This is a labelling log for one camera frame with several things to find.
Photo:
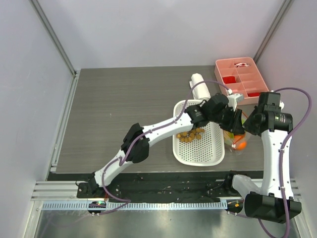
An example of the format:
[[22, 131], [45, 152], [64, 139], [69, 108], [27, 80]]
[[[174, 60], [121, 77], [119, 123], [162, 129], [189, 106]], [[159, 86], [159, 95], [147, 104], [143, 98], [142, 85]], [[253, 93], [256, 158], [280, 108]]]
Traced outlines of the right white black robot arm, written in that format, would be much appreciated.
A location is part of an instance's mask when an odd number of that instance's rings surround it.
[[262, 92], [257, 106], [243, 124], [247, 132], [262, 139], [264, 173], [261, 187], [246, 175], [230, 172], [223, 188], [230, 196], [241, 195], [247, 217], [284, 224], [301, 213], [302, 205], [294, 201], [290, 184], [289, 147], [293, 117], [281, 110], [279, 93]]

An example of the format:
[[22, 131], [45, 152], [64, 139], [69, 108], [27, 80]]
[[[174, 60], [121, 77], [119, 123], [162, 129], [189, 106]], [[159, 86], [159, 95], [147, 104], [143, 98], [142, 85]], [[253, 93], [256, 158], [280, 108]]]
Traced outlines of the brown fake grape bunch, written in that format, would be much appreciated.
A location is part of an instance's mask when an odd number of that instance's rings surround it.
[[204, 128], [198, 127], [196, 129], [192, 129], [190, 131], [185, 131], [176, 134], [176, 138], [179, 139], [180, 142], [190, 143], [194, 140], [201, 140], [202, 134], [205, 132]]

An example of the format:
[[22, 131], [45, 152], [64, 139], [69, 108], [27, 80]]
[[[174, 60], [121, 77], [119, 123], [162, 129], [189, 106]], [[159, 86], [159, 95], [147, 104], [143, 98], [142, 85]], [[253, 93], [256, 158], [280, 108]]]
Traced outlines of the orange fake fruit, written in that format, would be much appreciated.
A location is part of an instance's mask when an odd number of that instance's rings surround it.
[[244, 150], [246, 146], [247, 146], [247, 141], [244, 135], [234, 135], [234, 140], [233, 140], [234, 150], [238, 150], [238, 151]]

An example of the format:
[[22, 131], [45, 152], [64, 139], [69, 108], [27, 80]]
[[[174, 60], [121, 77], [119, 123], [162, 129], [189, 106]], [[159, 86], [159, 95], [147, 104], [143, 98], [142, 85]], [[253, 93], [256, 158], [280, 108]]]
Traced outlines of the clear zip top bag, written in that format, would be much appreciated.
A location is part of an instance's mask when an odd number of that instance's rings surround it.
[[241, 153], [247, 146], [247, 135], [243, 124], [247, 115], [241, 110], [239, 119], [234, 117], [227, 124], [221, 126], [223, 130], [224, 145], [231, 152]]

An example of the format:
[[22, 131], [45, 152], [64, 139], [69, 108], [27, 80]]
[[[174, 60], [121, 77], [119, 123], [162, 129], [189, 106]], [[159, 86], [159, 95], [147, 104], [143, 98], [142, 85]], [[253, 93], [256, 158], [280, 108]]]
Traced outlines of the green fake vegetable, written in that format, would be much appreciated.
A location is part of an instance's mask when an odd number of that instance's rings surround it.
[[[246, 117], [242, 116], [242, 126], [245, 123], [245, 121], [246, 121]], [[226, 139], [230, 139], [232, 141], [234, 140], [234, 134], [231, 132], [231, 130], [230, 131], [224, 131], [223, 134], [224, 134], [224, 137]]]

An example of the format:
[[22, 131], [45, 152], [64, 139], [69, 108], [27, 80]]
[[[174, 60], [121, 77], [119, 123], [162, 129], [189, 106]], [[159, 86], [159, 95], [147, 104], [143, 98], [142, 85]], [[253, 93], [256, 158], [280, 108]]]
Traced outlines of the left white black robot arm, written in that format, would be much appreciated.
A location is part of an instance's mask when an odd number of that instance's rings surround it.
[[165, 121], [148, 126], [140, 126], [139, 123], [132, 125], [115, 157], [102, 169], [88, 175], [79, 184], [78, 194], [81, 197], [102, 197], [105, 187], [125, 168], [144, 161], [149, 156], [150, 147], [178, 133], [202, 128], [213, 122], [223, 130], [244, 134], [242, 111], [237, 108], [243, 99], [244, 96], [239, 93], [228, 96], [217, 93], [199, 104], [184, 104], [179, 115]]

